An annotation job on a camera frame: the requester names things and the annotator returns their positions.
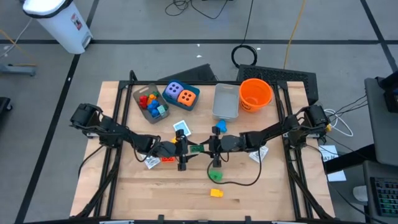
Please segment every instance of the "clear plastic container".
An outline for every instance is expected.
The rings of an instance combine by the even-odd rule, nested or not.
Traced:
[[[213,118],[233,122],[239,113],[239,86],[217,84],[213,101]]]
[[[158,93],[158,97],[156,100],[159,102],[160,106],[163,106],[166,110],[164,114],[160,114],[156,117],[152,117],[150,112],[148,110],[142,109],[141,106],[139,105],[139,97],[143,95],[150,95],[153,94],[153,92]],[[135,91],[132,94],[132,97],[138,104],[139,109],[141,110],[142,114],[144,115],[145,119],[148,120],[151,124],[154,124],[158,121],[161,121],[162,119],[166,118],[170,114],[169,106],[167,105],[166,101],[163,99],[162,95],[160,94],[159,90],[157,89],[155,84],[149,84],[145,86],[144,88],[141,88],[137,91]]]

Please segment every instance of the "orange bucket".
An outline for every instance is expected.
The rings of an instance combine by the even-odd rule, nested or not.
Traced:
[[[271,102],[272,88],[265,81],[250,78],[242,82],[239,97],[245,111],[256,112]]]

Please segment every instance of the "white cable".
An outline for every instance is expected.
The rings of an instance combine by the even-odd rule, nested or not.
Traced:
[[[18,35],[17,39],[15,40],[15,44],[17,44],[19,38],[22,36],[22,34],[25,32],[25,30],[29,27],[30,23],[32,22],[33,18],[29,19],[29,22],[26,24],[25,28],[22,30],[22,32]],[[4,57],[7,55],[8,52],[10,52],[14,47],[15,44],[13,44],[11,47],[9,47],[2,55],[0,55],[0,58]]]
[[[335,124],[330,124],[331,128],[335,129],[336,131],[340,132],[341,134],[344,134],[345,136],[348,136],[348,137],[353,137],[354,136],[354,132],[351,130],[351,128],[349,128],[348,124],[346,122],[344,122],[343,119],[341,119],[339,115],[336,114],[335,110],[333,110],[333,109],[324,109],[324,112],[330,113],[330,114],[332,114],[332,116],[336,116]],[[343,123],[344,126],[346,126],[346,128],[349,131],[349,134],[347,134],[347,133],[341,131],[340,129],[336,128],[337,122],[339,120]]]

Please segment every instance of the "orange dice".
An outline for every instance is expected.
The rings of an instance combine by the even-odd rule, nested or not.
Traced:
[[[192,106],[197,96],[189,90],[183,90],[178,96],[177,102],[182,103],[185,106]]]

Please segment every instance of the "red toy block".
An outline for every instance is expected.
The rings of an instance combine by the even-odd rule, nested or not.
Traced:
[[[182,92],[178,96],[177,102],[182,103],[185,106],[192,106],[196,97],[196,94],[192,93],[191,91],[182,90]]]
[[[162,162],[166,162],[166,163],[175,161],[174,157],[162,157],[161,159],[162,159]]]
[[[141,106],[142,109],[147,108],[147,101],[148,101],[148,96],[140,96],[139,97],[139,105]]]

